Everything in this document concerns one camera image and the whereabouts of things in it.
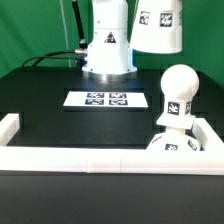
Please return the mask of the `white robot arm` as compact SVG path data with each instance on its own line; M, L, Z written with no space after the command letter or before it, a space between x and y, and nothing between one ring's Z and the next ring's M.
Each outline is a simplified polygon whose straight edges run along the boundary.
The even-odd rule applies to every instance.
M101 81L134 77L137 68L127 39L127 1L92 0L92 6L93 39L87 48L83 76Z

